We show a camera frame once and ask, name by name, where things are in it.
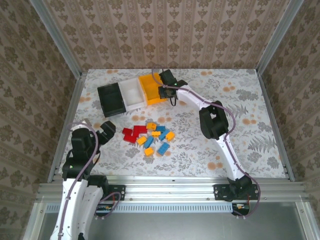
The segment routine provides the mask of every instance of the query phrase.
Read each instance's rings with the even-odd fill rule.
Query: blue block
[[[166,127],[165,126],[156,126],[155,130],[163,133],[166,130]]]
[[[158,149],[158,154],[160,154],[160,155],[164,155],[165,154],[165,152],[168,150],[168,148],[170,147],[170,145],[168,144],[168,143],[164,143],[164,144],[162,144],[162,146]]]
[[[159,136],[159,139],[163,141],[166,138],[166,135],[170,133],[170,130],[166,129],[161,135]]]
[[[154,142],[154,137],[153,136],[149,136],[146,140],[146,142],[144,143],[143,147],[145,149],[149,148],[150,145]]]

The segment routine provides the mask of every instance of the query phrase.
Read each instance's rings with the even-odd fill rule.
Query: aluminum frame
[[[294,172],[292,171],[292,168],[291,168],[291,165],[290,165],[290,162],[289,162],[289,158],[288,158],[288,155],[287,155],[287,152],[286,152],[286,149],[285,149],[285,145],[284,145],[284,142],[282,141],[282,138],[281,138],[281,134],[280,134],[280,131],[279,131],[279,128],[278,128],[276,117],[275,117],[274,112],[272,110],[271,103],[270,103],[270,100],[268,98],[268,94],[267,94],[267,90],[266,90],[264,81],[263,81],[262,76],[261,76],[260,73],[257,72],[257,75],[258,75],[260,87],[261,87],[261,90],[262,90],[262,95],[263,95],[263,98],[264,98],[266,110],[268,111],[268,115],[269,115],[269,118],[270,118],[270,123],[271,123],[272,130],[273,130],[273,133],[274,133],[274,138],[275,138],[275,141],[276,141],[276,145],[277,145],[278,150],[279,150],[281,161],[282,161],[282,163],[284,164],[284,167],[287,170],[287,174],[288,174],[288,177],[289,177],[290,181],[294,182],[295,181]]]
[[[57,27],[50,10],[46,7],[44,1],[42,0],[30,0],[30,2],[35,11],[38,13],[46,30],[50,33],[55,45],[58,47],[59,52],[62,54],[65,62],[68,64],[75,79],[80,79],[82,68],[73,54],[74,51],[68,46],[68,43],[64,38],[64,34]]]
[[[278,25],[276,26],[271,39],[269,40],[257,66],[257,72],[262,75],[268,66],[272,56],[275,54],[280,42],[284,38],[288,28],[294,20],[304,0],[291,0],[284,11]]]
[[[79,99],[82,93],[82,89],[84,88],[85,81],[86,81],[87,73],[83,73],[75,83],[73,94],[70,100],[69,108],[68,111],[66,112],[64,124],[62,127],[61,135],[59,138],[58,145],[55,150],[53,162],[51,165],[50,173],[48,176],[48,183],[51,183],[53,180],[53,177],[55,175],[55,171],[57,167],[60,165],[60,162],[64,156],[65,148],[68,142],[68,137],[69,137],[69,131],[67,130],[67,125],[69,123],[72,123],[72,121],[75,118],[76,111],[77,111],[77,106],[79,103]]]
[[[44,213],[49,203],[60,203],[62,178],[55,175],[52,183],[39,186],[24,239],[37,239]],[[126,185],[126,205],[148,204],[210,204],[225,203],[215,200],[213,185],[228,183],[222,177],[144,177],[107,176],[109,184]],[[261,187],[261,202],[296,203],[304,233],[308,240],[319,240],[319,229],[302,182],[285,178],[257,178]]]

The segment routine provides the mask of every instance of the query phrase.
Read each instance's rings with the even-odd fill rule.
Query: black bin
[[[125,103],[118,83],[98,87],[98,94],[105,117],[126,112]]]

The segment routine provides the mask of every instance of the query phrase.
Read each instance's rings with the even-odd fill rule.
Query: table surface
[[[271,127],[258,76],[254,69],[172,69],[177,80],[185,80],[208,100],[221,101],[236,118],[230,135],[233,148],[243,168],[253,177],[285,178],[284,168]],[[101,147],[101,158],[91,174],[125,176],[226,177],[223,156],[213,139],[200,130],[198,111],[177,101],[132,110],[108,118],[101,109],[97,88],[137,76],[150,69],[91,69],[77,106],[75,121],[89,119],[94,129],[110,120],[116,126],[114,137]],[[229,129],[231,117],[227,116]],[[175,133],[170,148],[161,156],[144,155],[143,146],[123,141],[123,128],[154,122]],[[157,151],[162,142],[155,139]],[[71,149],[71,135],[65,148],[60,172]]]

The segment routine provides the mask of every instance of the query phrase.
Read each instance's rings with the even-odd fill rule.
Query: patterned wallpaper
[[[320,0],[304,1],[262,77],[320,224]]]
[[[21,239],[75,78],[27,0],[0,1],[0,239]]]
[[[45,0],[83,71],[254,69],[289,0]]]

